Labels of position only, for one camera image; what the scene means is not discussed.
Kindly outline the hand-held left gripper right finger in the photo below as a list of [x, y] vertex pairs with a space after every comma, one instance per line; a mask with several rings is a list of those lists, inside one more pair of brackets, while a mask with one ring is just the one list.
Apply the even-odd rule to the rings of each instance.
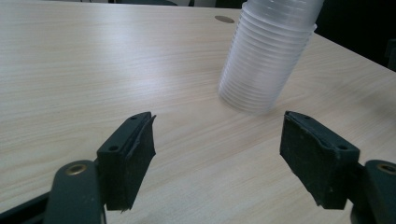
[[346, 139], [307, 115], [284, 115], [280, 155], [317, 205], [342, 209], [347, 202], [348, 173], [360, 151]]

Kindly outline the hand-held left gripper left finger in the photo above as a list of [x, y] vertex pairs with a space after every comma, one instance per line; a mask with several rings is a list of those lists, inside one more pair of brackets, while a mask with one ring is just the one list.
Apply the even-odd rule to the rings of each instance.
[[133, 115], [97, 150], [102, 201], [109, 211], [133, 207], [149, 164], [156, 155], [150, 112]]

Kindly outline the stack of clear plastic cups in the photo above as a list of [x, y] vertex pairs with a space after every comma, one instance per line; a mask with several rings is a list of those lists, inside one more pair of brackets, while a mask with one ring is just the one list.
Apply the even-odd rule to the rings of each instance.
[[324, 0], [247, 0], [219, 80], [220, 99], [267, 112], [302, 55]]

